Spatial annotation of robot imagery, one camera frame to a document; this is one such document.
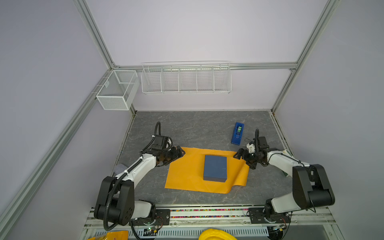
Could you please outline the dark blue gift box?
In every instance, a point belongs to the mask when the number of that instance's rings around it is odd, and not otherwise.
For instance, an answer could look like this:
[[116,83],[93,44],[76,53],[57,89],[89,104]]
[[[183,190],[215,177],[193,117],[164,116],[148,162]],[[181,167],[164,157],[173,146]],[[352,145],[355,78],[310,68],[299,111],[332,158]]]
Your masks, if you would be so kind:
[[225,183],[228,178],[227,171],[226,157],[205,155],[204,181]]

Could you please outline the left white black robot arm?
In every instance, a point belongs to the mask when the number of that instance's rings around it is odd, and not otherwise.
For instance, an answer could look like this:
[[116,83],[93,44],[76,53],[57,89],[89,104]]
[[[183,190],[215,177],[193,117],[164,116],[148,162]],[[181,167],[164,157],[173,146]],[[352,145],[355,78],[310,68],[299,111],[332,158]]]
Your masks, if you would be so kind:
[[170,137],[161,134],[161,123],[155,125],[151,141],[140,151],[139,158],[114,177],[105,177],[94,207],[94,218],[103,221],[105,231],[139,220],[156,222],[156,204],[135,200],[138,183],[156,167],[165,167],[182,158],[186,152],[174,146]]

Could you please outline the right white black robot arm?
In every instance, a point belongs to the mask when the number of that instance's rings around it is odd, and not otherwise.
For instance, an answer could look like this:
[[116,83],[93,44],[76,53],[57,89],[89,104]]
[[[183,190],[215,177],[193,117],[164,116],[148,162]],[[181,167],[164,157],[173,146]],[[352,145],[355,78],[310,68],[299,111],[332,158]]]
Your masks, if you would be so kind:
[[257,164],[263,167],[274,166],[292,178],[292,192],[266,200],[264,209],[255,213],[268,223],[286,220],[288,213],[312,210],[335,204],[336,198],[325,168],[319,164],[309,164],[294,158],[289,151],[271,148],[265,137],[255,137],[245,148],[240,148],[234,158],[244,160],[250,169]]

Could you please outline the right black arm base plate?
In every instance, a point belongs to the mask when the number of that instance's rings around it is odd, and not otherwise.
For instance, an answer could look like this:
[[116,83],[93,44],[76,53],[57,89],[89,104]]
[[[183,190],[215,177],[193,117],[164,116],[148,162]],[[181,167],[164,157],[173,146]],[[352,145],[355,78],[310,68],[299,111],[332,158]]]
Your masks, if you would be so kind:
[[252,224],[289,224],[291,222],[289,213],[269,212],[262,207],[249,208],[247,216]]

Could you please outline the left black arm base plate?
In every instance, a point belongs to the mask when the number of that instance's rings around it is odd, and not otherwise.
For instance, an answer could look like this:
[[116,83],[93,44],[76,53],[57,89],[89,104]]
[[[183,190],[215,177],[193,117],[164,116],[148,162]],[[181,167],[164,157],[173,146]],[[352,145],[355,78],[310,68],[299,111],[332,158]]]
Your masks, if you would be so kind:
[[132,222],[134,226],[168,226],[170,220],[170,209],[156,209],[151,217],[133,219]]

